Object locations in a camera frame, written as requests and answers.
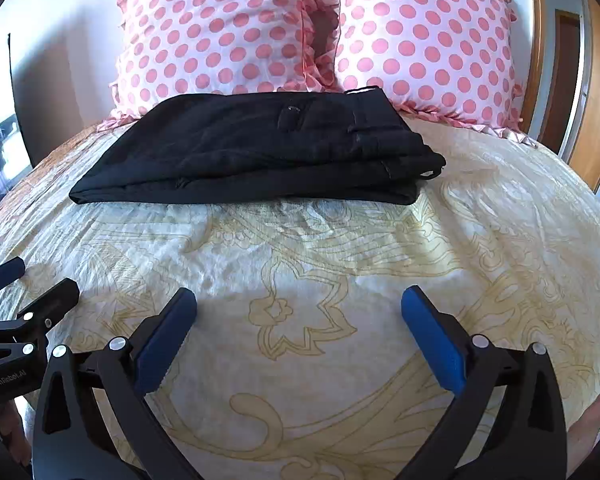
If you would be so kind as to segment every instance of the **blue gripper pad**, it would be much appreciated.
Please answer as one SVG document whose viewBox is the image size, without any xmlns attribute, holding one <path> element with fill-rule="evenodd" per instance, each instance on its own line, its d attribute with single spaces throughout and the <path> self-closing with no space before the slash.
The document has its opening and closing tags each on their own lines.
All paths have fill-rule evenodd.
<svg viewBox="0 0 600 480">
<path fill-rule="evenodd" d="M 10 283 L 15 282 L 24 275 L 24 262 L 18 258 L 12 258 L 0 266 L 0 290 Z"/>
<path fill-rule="evenodd" d="M 466 384 L 464 359 L 436 320 L 438 312 L 419 286 L 404 291 L 402 318 L 440 386 L 458 396 Z"/>
<path fill-rule="evenodd" d="M 136 357 L 134 390 L 141 397 L 158 389 L 197 314 L 195 294 L 188 288 L 179 288 L 159 314 L 159 325 Z"/>
</svg>

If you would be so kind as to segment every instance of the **silver bolt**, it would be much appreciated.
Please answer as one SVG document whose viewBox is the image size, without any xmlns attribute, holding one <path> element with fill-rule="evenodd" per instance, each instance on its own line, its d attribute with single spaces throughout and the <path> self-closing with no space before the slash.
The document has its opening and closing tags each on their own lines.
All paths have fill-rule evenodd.
<svg viewBox="0 0 600 480">
<path fill-rule="evenodd" d="M 482 334 L 476 334 L 471 338 L 471 343 L 478 348 L 487 348 L 489 346 L 489 340 Z"/>
<path fill-rule="evenodd" d="M 126 345 L 126 339 L 123 337 L 115 337 L 109 341 L 109 348 L 112 350 L 122 350 Z"/>
<path fill-rule="evenodd" d="M 54 348 L 54 351 L 51 353 L 54 357 L 62 357 L 64 354 L 66 354 L 66 346 L 58 345 Z"/>
<path fill-rule="evenodd" d="M 531 345 L 531 349 L 538 355 L 546 354 L 546 346 L 544 346 L 542 343 L 533 343 Z"/>
</svg>

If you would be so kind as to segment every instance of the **black trousers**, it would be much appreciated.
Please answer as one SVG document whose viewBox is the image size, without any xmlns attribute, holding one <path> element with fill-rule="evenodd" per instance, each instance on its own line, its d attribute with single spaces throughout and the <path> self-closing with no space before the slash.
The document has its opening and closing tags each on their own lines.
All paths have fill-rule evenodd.
<svg viewBox="0 0 600 480">
<path fill-rule="evenodd" d="M 75 184 L 76 203 L 278 197 L 413 203 L 445 159 L 376 87 L 187 94 L 158 104 Z"/>
</svg>

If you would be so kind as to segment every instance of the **pillowcase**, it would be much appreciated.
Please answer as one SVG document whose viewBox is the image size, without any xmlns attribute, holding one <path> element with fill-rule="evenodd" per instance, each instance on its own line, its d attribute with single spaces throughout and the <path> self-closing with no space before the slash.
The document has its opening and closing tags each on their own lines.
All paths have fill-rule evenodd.
<svg viewBox="0 0 600 480">
<path fill-rule="evenodd" d="M 306 90 L 312 28 L 301 0 L 118 0 L 118 119 L 183 93 Z"/>
<path fill-rule="evenodd" d="M 516 136 L 506 0 L 341 0 L 335 87 L 384 89 L 430 121 Z"/>
</svg>

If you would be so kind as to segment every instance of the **cream bedspread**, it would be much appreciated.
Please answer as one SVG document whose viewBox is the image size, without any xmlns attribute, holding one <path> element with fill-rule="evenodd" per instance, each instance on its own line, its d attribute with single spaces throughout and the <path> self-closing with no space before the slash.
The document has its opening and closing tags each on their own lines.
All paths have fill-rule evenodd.
<svg viewBox="0 0 600 480">
<path fill-rule="evenodd" d="M 50 348 L 86 351 L 193 290 L 198 320 L 148 402 L 208 480 L 391 479 L 451 398 L 400 316 L 415 283 L 470 333 L 545 343 L 571 424 L 600 390 L 600 204 L 543 147 L 409 122 L 448 161 L 412 206 L 78 206 L 69 189 L 128 126 L 85 131 L 0 206 L 0 262 L 27 264 L 0 319 L 73 278 Z"/>
</svg>

